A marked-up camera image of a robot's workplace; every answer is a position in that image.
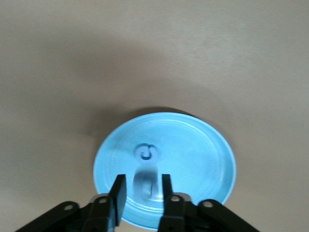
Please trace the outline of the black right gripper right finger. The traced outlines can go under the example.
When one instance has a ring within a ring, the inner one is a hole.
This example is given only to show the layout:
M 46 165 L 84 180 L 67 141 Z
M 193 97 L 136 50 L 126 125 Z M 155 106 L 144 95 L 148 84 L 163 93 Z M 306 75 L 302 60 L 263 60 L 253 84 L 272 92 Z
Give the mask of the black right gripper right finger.
M 162 175 L 164 213 L 159 232 L 256 232 L 251 224 L 213 199 L 194 205 L 173 192 L 169 174 Z

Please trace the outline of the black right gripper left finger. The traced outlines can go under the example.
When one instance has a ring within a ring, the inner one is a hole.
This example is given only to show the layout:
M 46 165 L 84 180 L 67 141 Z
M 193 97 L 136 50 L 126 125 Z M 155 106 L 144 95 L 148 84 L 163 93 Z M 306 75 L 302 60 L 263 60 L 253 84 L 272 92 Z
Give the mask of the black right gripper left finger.
M 113 232 L 126 203 L 126 175 L 119 174 L 109 193 L 94 196 L 80 207 L 66 201 L 18 229 L 19 232 Z

